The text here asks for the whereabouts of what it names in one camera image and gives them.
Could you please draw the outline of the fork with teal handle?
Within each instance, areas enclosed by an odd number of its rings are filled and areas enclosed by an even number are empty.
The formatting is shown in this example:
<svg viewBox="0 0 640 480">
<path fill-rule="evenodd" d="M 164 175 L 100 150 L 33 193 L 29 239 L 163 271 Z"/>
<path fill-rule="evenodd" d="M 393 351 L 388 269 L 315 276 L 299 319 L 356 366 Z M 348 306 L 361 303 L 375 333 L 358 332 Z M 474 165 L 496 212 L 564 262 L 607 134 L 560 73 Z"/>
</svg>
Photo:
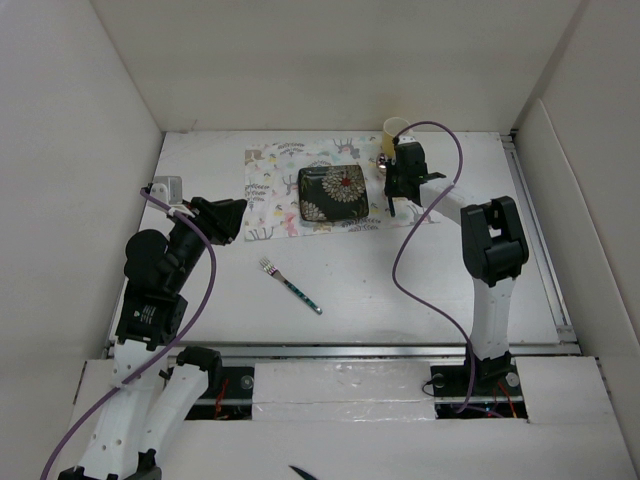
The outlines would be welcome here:
<svg viewBox="0 0 640 480">
<path fill-rule="evenodd" d="M 323 310 L 313 300 L 311 300 L 304 292 L 302 292 L 295 284 L 289 281 L 280 270 L 266 257 L 260 259 L 261 268 L 272 278 L 283 284 L 290 292 L 292 292 L 299 300 L 309 307 L 315 314 L 322 315 Z"/>
</svg>

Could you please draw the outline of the white floral cloth napkin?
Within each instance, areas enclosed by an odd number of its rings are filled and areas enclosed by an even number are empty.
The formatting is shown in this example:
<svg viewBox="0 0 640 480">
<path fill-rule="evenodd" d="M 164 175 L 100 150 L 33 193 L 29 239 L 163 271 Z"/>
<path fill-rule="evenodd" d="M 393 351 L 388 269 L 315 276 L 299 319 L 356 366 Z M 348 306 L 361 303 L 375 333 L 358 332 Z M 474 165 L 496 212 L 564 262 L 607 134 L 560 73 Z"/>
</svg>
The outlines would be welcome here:
<svg viewBox="0 0 640 480">
<path fill-rule="evenodd" d="M 383 193 L 383 174 L 377 165 L 380 153 L 381 137 L 378 135 L 310 143 L 294 140 L 247 147 L 245 239 L 258 241 L 414 225 L 424 209 L 408 200 L 396 199 L 396 215 L 390 215 Z M 354 164 L 362 168 L 366 185 L 368 204 L 356 207 L 363 217 L 330 220 L 317 202 L 299 199 L 300 169 Z"/>
</svg>

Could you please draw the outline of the yellow ceramic mug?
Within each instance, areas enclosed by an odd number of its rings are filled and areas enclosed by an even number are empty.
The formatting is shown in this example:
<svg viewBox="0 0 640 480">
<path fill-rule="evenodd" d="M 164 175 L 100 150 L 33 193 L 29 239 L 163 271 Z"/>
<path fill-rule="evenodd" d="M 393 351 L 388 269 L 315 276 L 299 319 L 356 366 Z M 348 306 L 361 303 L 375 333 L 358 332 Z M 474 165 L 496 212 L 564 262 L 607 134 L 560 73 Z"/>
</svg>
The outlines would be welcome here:
<svg viewBox="0 0 640 480">
<path fill-rule="evenodd" d="M 410 123 L 400 117 L 391 117 L 384 121 L 382 126 L 382 152 L 389 158 L 394 156 L 394 143 L 393 139 L 396 135 L 404 131 Z"/>
</svg>

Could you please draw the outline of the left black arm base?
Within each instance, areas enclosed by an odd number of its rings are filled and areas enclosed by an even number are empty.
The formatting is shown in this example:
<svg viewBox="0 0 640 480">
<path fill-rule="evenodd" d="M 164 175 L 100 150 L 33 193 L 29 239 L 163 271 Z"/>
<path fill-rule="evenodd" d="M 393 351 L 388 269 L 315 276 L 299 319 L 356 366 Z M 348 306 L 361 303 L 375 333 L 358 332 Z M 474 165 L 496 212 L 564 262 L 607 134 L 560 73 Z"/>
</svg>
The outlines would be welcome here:
<svg viewBox="0 0 640 480">
<path fill-rule="evenodd" d="M 235 421 L 252 418 L 255 369 L 225 366 L 216 390 L 205 392 L 190 408 L 187 420 Z"/>
</svg>

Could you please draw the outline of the spoon with teal handle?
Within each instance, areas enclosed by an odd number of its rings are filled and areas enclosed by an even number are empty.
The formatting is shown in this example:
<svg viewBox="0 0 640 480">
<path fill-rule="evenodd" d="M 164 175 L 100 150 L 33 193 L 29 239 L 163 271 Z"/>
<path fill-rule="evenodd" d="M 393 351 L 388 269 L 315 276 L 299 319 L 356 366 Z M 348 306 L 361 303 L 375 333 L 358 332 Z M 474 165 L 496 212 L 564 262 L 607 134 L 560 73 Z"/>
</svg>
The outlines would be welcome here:
<svg viewBox="0 0 640 480">
<path fill-rule="evenodd" d="M 396 216 L 394 201 L 393 201 L 393 198 L 387 193 L 387 180 L 388 180 L 387 176 L 388 176 L 388 167 L 390 166 L 389 158 L 384 153 L 379 154 L 376 159 L 376 166 L 379 174 L 384 178 L 383 193 L 387 198 L 389 215 L 392 218 L 394 218 Z"/>
</svg>

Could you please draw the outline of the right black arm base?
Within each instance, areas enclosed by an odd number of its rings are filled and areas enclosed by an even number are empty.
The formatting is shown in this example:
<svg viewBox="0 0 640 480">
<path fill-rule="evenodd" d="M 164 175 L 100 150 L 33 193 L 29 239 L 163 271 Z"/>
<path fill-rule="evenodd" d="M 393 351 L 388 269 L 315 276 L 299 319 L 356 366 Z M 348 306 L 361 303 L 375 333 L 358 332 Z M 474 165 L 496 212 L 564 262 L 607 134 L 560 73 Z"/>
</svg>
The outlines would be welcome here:
<svg viewBox="0 0 640 480">
<path fill-rule="evenodd" d="M 476 379 L 470 396 L 471 368 L 432 366 L 422 391 L 434 400 L 437 419 L 527 419 L 527 407 L 515 361 L 489 379 Z"/>
</svg>

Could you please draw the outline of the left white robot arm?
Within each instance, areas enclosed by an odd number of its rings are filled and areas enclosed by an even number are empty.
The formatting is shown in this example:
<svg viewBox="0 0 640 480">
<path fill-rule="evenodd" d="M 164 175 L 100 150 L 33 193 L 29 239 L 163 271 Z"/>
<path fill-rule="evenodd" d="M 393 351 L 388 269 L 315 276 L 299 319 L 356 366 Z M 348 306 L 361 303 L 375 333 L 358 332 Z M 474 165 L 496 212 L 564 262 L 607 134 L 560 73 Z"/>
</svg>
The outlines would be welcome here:
<svg viewBox="0 0 640 480">
<path fill-rule="evenodd" d="M 81 416 L 100 414 L 78 464 L 62 479 L 159 479 L 172 441 L 194 403 L 223 388 L 219 352 L 185 348 L 172 368 L 163 361 L 193 327 L 182 321 L 181 290 L 203 254 L 239 234 L 247 202 L 194 197 L 172 208 L 142 196 L 173 221 L 168 234 L 141 230 L 126 247 L 127 279 L 116 328 L 110 390 Z"/>
</svg>

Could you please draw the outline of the black floral square plate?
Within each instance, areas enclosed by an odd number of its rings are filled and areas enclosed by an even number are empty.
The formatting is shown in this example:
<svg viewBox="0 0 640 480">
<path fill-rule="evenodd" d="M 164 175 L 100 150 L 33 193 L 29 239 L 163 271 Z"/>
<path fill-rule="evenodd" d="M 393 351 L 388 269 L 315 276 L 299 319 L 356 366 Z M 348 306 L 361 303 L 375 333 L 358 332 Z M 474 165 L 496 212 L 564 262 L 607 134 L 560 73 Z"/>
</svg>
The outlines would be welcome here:
<svg viewBox="0 0 640 480">
<path fill-rule="evenodd" d="M 366 180 L 357 164 L 305 167 L 297 184 L 303 221 L 340 222 L 369 215 Z"/>
</svg>

